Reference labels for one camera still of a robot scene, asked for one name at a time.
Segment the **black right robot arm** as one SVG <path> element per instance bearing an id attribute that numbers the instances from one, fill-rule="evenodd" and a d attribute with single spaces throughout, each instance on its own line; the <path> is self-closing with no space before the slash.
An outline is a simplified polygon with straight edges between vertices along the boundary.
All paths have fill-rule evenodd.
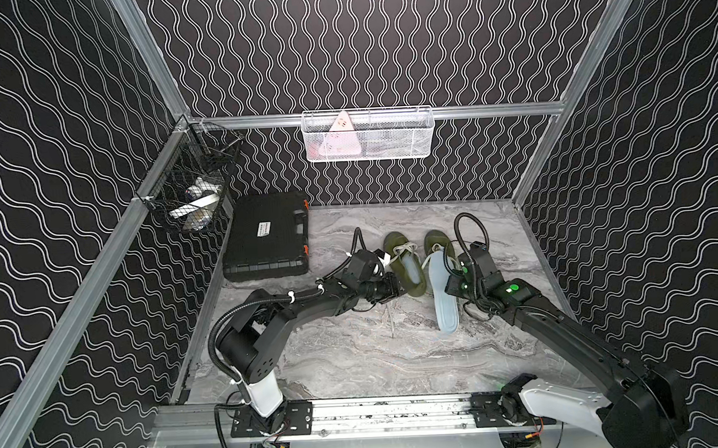
<path id="1" fill-rule="evenodd" d="M 673 368 L 625 354 L 566 316 L 532 284 L 506 280 L 487 244 L 473 242 L 443 264 L 449 273 L 447 294 L 534 336 L 594 386 L 587 394 L 548 388 L 536 374 L 523 373 L 500 393 L 498 409 L 505 421 L 562 421 L 603 437 L 612 448 L 680 446 L 688 431 L 686 386 Z"/>

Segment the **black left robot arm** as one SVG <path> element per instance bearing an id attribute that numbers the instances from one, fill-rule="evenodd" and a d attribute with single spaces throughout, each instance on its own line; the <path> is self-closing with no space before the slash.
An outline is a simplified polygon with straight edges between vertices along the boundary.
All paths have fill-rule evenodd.
<path id="1" fill-rule="evenodd" d="M 375 307 L 402 296 L 402 284 L 386 270 L 389 260 L 380 249 L 357 250 L 309 290 L 255 290 L 216 320 L 207 340 L 211 362 L 238 385 L 264 434 L 278 433 L 284 423 L 287 401 L 275 366 L 290 336 L 305 324 L 352 312 L 362 301 Z"/>

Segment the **light blue insole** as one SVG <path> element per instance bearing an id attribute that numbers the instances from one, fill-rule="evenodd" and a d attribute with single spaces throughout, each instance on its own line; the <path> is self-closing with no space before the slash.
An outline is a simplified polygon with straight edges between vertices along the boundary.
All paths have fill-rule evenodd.
<path id="1" fill-rule="evenodd" d="M 426 259 L 423 270 L 431 286 L 437 325 L 441 332 L 448 334 L 459 327 L 459 311 L 456 297 L 446 292 L 451 275 L 444 265 L 444 260 L 443 250 L 433 251 Z"/>
<path id="2" fill-rule="evenodd" d="M 403 267 L 405 279 L 407 279 L 414 288 L 419 287 L 423 281 L 423 275 L 421 274 L 421 265 L 418 262 L 416 254 L 410 251 L 404 251 L 400 254 L 399 262 Z"/>

